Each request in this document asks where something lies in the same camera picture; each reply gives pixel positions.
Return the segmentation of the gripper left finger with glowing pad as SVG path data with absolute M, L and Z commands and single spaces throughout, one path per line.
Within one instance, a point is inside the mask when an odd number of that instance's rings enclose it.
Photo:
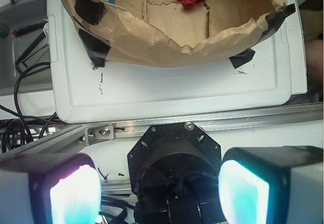
M 95 223 L 100 204 L 86 154 L 1 155 L 1 223 Z

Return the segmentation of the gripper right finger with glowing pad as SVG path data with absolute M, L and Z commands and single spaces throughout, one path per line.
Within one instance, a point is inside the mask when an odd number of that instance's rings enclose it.
M 218 185 L 228 223 L 323 223 L 323 148 L 233 147 Z

